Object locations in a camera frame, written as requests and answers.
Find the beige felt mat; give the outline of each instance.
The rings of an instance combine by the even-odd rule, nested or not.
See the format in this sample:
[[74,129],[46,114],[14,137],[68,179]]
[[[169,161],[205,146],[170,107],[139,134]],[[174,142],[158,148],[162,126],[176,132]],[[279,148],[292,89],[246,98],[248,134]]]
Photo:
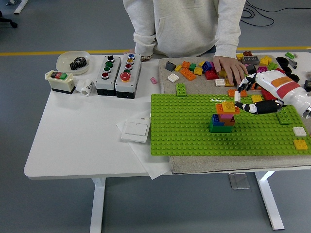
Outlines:
[[[175,65],[183,61],[200,63],[212,61],[212,57],[191,58],[164,58],[159,60],[159,76],[163,94],[176,94],[176,83],[184,83],[187,94],[227,94],[228,89],[234,87],[216,87],[215,80],[206,80],[205,76],[198,76],[193,81],[188,81],[179,72],[179,80],[172,83],[167,77],[172,73],[165,69],[167,61]],[[260,91],[250,91],[250,94],[259,94]],[[303,119],[307,130],[310,132],[311,121]],[[170,156],[170,165],[173,173],[205,173],[216,171],[236,171],[248,169],[278,169],[298,166],[311,166],[311,155],[295,156]]]

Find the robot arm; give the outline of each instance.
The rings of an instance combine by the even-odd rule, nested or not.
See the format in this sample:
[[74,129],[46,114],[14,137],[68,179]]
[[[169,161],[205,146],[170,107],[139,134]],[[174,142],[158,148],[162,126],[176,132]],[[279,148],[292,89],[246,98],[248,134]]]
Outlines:
[[311,97],[300,85],[278,70],[271,70],[247,76],[240,84],[238,92],[249,89],[253,83],[269,91],[278,100],[264,100],[255,104],[235,105],[253,114],[274,113],[281,110],[284,104],[291,104],[304,118],[311,117]]

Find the yellow lego brick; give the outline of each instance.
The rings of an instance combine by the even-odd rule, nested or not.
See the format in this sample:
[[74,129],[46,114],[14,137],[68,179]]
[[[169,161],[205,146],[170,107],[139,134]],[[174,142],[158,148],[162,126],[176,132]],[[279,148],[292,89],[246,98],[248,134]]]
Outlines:
[[181,65],[177,65],[176,68],[175,68],[175,71],[179,72],[181,69]]
[[269,57],[269,56],[264,56],[263,58],[264,58],[264,59],[267,59],[269,64],[270,64],[270,62],[272,62],[272,58]]
[[305,140],[294,140],[296,150],[307,150],[308,146]]
[[225,78],[225,86],[234,86],[234,85],[229,83],[228,78]]
[[221,71],[219,71],[218,75],[220,77],[226,78],[227,77],[227,72],[224,69],[222,69]]
[[205,61],[198,64],[199,67],[202,67]]
[[196,74],[196,75],[202,75],[203,69],[200,68],[200,67],[196,67],[196,68],[194,68],[194,72],[193,73]]
[[232,101],[224,101],[222,102],[223,111],[225,113],[233,113],[235,112],[235,105]]
[[266,67],[269,65],[269,61],[265,58],[261,58],[260,62],[259,62],[259,66],[260,67]]
[[239,53],[239,54],[237,54],[237,55],[235,55],[235,56],[237,57],[237,59],[238,59],[239,61],[244,57],[243,53]]
[[260,95],[251,95],[251,98],[252,98],[253,103],[262,101],[262,98]]

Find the yellow floor line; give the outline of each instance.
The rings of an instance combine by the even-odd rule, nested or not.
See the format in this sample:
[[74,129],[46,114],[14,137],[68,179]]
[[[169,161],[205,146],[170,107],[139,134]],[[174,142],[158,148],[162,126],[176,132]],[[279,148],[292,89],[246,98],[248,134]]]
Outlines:
[[[311,46],[287,46],[287,47],[238,47],[238,51],[254,50],[311,50]],[[127,50],[87,50],[90,54],[122,54]],[[38,51],[38,52],[0,52],[0,56],[31,56],[31,55],[60,55],[68,51]]]

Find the white bowl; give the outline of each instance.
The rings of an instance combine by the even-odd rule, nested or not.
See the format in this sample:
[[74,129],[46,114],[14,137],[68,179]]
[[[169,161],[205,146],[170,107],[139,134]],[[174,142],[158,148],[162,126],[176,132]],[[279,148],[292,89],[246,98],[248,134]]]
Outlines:
[[[85,57],[86,66],[77,68],[76,70],[71,70],[70,63],[74,62],[74,59],[76,59],[77,57]],[[89,61],[90,61],[90,55],[88,52],[85,52],[85,51],[65,52],[58,57],[57,62],[56,62],[56,69],[57,71],[63,72],[63,73],[72,73],[74,75],[83,74],[87,72],[89,68]]]

